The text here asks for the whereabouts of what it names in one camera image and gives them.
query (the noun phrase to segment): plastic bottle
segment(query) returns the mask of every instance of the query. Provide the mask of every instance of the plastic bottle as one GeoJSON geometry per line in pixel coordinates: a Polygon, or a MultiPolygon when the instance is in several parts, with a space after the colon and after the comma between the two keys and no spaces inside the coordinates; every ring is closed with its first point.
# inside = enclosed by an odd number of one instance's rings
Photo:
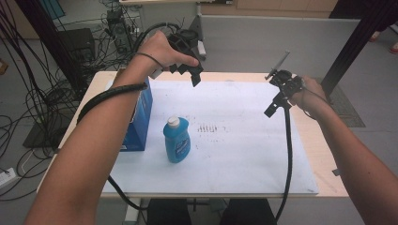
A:
{"type": "Polygon", "coordinates": [[[173,163],[180,162],[191,150],[188,124],[186,119],[172,116],[164,126],[163,134],[166,142],[167,157],[173,163]]]}

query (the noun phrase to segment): white paper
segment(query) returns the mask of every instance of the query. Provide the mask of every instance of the white paper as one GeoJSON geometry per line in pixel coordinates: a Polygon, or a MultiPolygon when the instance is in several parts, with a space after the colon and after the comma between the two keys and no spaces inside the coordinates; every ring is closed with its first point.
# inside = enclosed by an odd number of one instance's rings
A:
{"type": "MultiPolygon", "coordinates": [[[[287,175],[283,109],[264,111],[278,93],[267,82],[151,81],[153,106],[144,152],[120,153],[111,176],[131,194],[280,195],[287,175]],[[163,127],[177,115],[189,122],[191,151],[168,161],[163,127]]],[[[290,194],[318,188],[292,121],[290,194]]],[[[107,183],[103,192],[115,192],[107,183]]]]}

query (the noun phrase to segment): bottle cap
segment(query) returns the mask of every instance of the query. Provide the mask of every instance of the bottle cap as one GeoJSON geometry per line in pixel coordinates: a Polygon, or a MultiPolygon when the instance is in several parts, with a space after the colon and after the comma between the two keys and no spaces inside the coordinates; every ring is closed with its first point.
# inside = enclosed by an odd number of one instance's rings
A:
{"type": "Polygon", "coordinates": [[[170,128],[178,128],[179,126],[179,118],[176,116],[172,116],[167,120],[167,124],[170,128]]]}

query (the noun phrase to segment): black clamp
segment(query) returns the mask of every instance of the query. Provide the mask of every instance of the black clamp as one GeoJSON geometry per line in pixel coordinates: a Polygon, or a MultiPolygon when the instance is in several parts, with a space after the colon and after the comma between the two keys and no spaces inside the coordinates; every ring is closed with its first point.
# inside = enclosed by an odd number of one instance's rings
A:
{"type": "MultiPolygon", "coordinates": [[[[177,33],[167,37],[167,39],[174,50],[198,59],[192,51],[192,48],[198,45],[198,35],[196,32],[192,30],[179,30],[177,33]]],[[[201,81],[200,73],[203,71],[200,61],[196,67],[190,67],[185,64],[181,64],[179,67],[176,64],[170,66],[170,72],[172,73],[178,71],[180,74],[183,74],[187,70],[191,74],[192,85],[196,86],[201,81]]]]}
{"type": "Polygon", "coordinates": [[[264,114],[269,118],[276,112],[279,107],[283,107],[284,109],[289,110],[292,106],[288,103],[287,100],[302,89],[302,79],[299,76],[293,78],[292,73],[287,70],[278,71],[278,67],[282,64],[288,54],[289,52],[286,52],[285,56],[279,62],[277,67],[273,68],[267,76],[267,79],[271,77],[269,83],[279,87],[280,90],[278,95],[276,95],[276,97],[272,100],[272,103],[264,112],[264,114]]]}

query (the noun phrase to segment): blue box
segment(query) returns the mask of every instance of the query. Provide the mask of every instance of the blue box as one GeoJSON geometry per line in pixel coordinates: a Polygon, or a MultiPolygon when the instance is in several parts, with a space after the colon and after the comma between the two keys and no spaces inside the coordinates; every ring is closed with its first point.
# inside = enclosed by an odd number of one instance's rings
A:
{"type": "Polygon", "coordinates": [[[150,112],[152,110],[152,93],[150,90],[149,79],[145,80],[148,88],[141,91],[135,106],[134,114],[129,123],[120,152],[144,151],[146,144],[146,136],[148,132],[150,112]]]}

